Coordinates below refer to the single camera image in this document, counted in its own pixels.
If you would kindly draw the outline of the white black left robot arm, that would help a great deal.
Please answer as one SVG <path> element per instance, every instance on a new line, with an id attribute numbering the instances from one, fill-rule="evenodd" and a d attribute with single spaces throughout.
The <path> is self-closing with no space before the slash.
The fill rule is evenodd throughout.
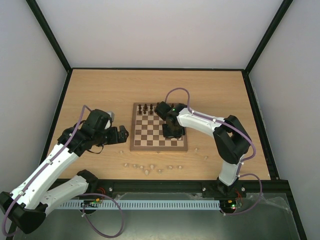
<path id="1" fill-rule="evenodd" d="M 53 150 L 37 169 L 11 192 L 1 192 L 0 209 L 4 213 L 2 233 L 9 237 L 6 222 L 11 220 L 25 234 L 35 231 L 46 217 L 61 204 L 74 197 L 94 196 L 106 199 L 103 191 L 97 192 L 98 178 L 88 170 L 79 171 L 67 182 L 52 188 L 62 172 L 92 147 L 122 144 L 129 132 L 121 125 L 113 126 L 115 115 L 100 109 L 90 110 L 86 119 L 65 129 Z"/>

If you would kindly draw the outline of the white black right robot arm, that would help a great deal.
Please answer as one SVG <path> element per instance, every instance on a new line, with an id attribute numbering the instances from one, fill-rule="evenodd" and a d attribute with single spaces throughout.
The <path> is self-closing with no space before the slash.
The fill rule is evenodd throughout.
<path id="1" fill-rule="evenodd" d="M 222 196 L 229 196 L 236 189 L 241 166 L 252 140 L 237 117 L 214 117 L 188 109 L 182 103 L 169 105 L 158 102 L 154 112 L 164 121 L 162 132 L 165 138 L 179 139 L 190 128 L 212 137 L 217 152 L 223 160 L 214 188 Z"/>

